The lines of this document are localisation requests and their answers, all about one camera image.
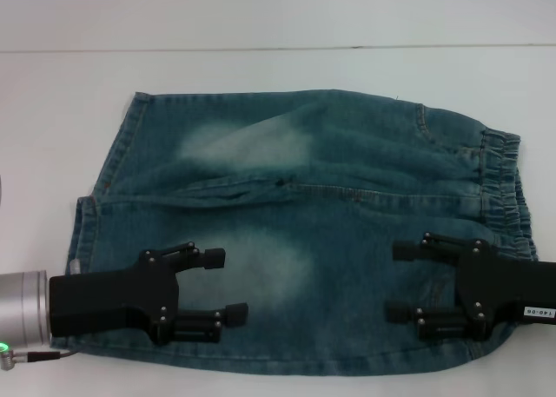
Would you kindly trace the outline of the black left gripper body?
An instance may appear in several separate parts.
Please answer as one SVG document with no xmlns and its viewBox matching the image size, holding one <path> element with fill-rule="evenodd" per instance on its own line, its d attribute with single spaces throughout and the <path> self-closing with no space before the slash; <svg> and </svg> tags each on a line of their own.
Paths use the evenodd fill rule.
<svg viewBox="0 0 556 397">
<path fill-rule="evenodd" d="M 175 258 L 145 251 L 125 269 L 50 278 L 52 336 L 133 328 L 157 345 L 169 343 L 178 310 L 178 271 Z"/>
</svg>

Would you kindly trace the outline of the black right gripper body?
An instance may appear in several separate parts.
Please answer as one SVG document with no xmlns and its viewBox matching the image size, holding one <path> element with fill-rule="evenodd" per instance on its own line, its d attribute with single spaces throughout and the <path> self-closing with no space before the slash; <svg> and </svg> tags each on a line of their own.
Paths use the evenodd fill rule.
<svg viewBox="0 0 556 397">
<path fill-rule="evenodd" d="M 503 323 L 555 323 L 555 264 L 504 257 L 484 240 L 462 249 L 455 293 L 466 316 L 462 333 L 474 341 Z"/>
</svg>

